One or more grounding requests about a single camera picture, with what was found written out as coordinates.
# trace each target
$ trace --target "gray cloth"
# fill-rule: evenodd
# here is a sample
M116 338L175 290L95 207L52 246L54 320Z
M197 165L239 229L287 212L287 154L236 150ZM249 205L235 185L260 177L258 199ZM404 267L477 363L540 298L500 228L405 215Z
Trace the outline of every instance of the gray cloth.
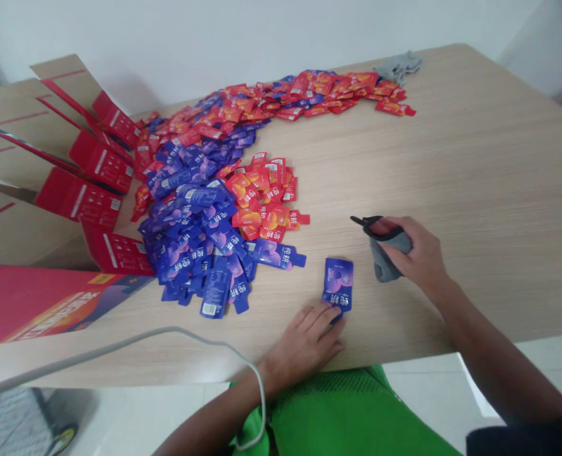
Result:
M409 237L405 232L402 232L394 238L383 242L383 244L396 247L403 253L408 253L412 250L412 241L409 240ZM376 280L378 282L392 282L393 280L397 280L403 276L399 269L397 269L390 260L386 252L382 249L382 247L380 247L378 241L370 238L370 249L374 257L374 274L376 274Z
M422 65L422 57L412 55L412 51L405 54L384 59L380 66L372 68L383 79L391 80L401 87L406 83L406 73L415 73Z

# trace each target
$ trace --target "left hand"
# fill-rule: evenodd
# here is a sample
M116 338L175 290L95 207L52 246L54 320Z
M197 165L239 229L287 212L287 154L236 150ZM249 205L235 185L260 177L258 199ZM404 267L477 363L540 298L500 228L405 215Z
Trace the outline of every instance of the left hand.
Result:
M339 314L340 308L322 303L305 307L294 317L279 343L258 365L267 396L313 376L344 349L338 338L345 320L329 326Z

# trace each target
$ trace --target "pile of packets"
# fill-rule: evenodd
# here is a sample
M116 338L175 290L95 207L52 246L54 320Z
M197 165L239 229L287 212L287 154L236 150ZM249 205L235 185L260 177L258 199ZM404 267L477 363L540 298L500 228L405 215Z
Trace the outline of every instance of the pile of packets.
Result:
M267 162L266 153L240 167L243 150L271 117L295 122L302 115L340 114L361 98L395 115L416 113L398 104L405 90L377 73L306 70L272 84L232 85L170 118L154 112L138 123L135 175L143 184L132 221L150 207L138 230L165 286L163 300L188 305L197 295L201 315L220 319L227 303L237 313L249 308L256 263L304 267L304 255L279 243L286 231L310 223L283 204L297 198L293 168L285 158Z

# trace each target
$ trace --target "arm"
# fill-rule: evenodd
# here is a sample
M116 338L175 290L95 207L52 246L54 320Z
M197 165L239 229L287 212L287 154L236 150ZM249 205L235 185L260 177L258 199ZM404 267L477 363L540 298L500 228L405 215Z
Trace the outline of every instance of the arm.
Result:
M257 366L267 401L317 373L343 349L338 337L344 319L329 327L339 314L339 308L321 304L306 307L296 315L280 342ZM250 372L188 418L153 456L218 454L259 404L258 381L254 372Z
M508 424L562 418L562 395L469 300L447 274L439 239L411 217L386 217L378 230L401 226L413 249L407 255L382 245L395 266L437 307L447 331L486 399Z

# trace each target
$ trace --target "white cable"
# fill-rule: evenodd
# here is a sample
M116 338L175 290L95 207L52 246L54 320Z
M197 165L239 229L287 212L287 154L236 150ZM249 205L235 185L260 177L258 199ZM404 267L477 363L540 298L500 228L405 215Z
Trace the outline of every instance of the white cable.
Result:
M266 398L264 392L264 384L262 383L262 377L258 372L258 368L248 359L246 359L239 351L234 348L232 345L221 342L221 341L210 341L208 339L202 338L193 332L188 331L187 329L181 328L179 326L166 326L157 329L153 329L151 331L143 332L142 334L138 334L136 336L132 336L130 338L121 340L120 342L115 342L110 345L106 345L100 348L96 348L95 350L87 351L85 353L81 353L79 355L75 355L70 358L66 358L60 361L55 361L51 364L44 365L42 367L37 367L36 369L29 370L28 372L24 372L18 376L12 377L7 380L3 380L0 382L0 393L3 391L10 390L11 388L16 388L17 386L21 386L24 383L31 382L38 378L44 377L49 374L53 374L54 372L61 371L63 369L67 369L68 367L84 363L86 361L91 361L95 358L99 358L100 356L107 355L109 353L115 352L120 350L121 348L125 348L128 345L134 344L141 340L150 338L152 336L157 336L159 334L164 333L180 333L184 336L188 336L191 339L194 339L198 342L204 343L206 345L213 345L213 346L224 346L232 351L239 359L241 359L245 364L247 364L252 371L256 373L256 378L258 378L258 385L260 387L260 399L262 401L262 426L260 427L260 432L255 437L255 439L247 442L245 445L239 444L239 437L237 436L237 443L235 444L238 451L244 451L248 448L253 447L257 444L265 432L266 426Z

